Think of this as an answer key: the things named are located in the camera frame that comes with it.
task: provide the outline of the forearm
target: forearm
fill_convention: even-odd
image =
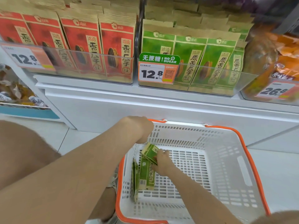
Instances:
[[[224,204],[177,167],[173,166],[168,177],[180,193],[196,224],[241,224]]]
[[[0,191],[0,223],[85,223],[115,167],[140,134],[140,129],[124,118],[57,161],[4,188]]]

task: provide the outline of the white tiled floor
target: white tiled floor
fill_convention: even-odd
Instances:
[[[35,130],[63,155],[99,135],[69,129],[60,122],[1,115],[0,119],[17,122]],[[256,149],[249,151],[262,180],[271,212],[299,210],[299,154]]]

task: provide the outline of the barcode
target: barcode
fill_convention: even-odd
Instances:
[[[147,181],[146,180],[139,180],[139,184],[142,184],[142,185],[146,185],[147,184]]]
[[[165,78],[166,79],[172,79],[173,75],[174,75],[174,70],[166,70],[165,71]]]

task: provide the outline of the hand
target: hand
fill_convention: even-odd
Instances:
[[[158,166],[153,165],[152,168],[161,176],[168,176],[170,171],[172,171],[176,166],[169,157],[169,150],[163,152],[162,149],[159,149],[157,153],[157,163]]]
[[[147,138],[154,129],[154,124],[152,121],[149,121],[146,117],[139,116],[127,116],[122,120],[128,121],[129,124],[133,124],[134,127],[140,133],[140,139],[136,142],[137,144],[143,144],[147,142]]]

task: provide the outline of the white plastic basket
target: white plastic basket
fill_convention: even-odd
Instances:
[[[148,142],[170,150],[174,164],[200,183],[243,223],[269,215],[263,188],[241,134],[221,126],[154,121]],[[135,224],[194,223],[174,184],[155,176],[155,190],[139,190],[133,202],[133,157],[140,163],[143,145],[135,144],[119,165],[116,212]]]

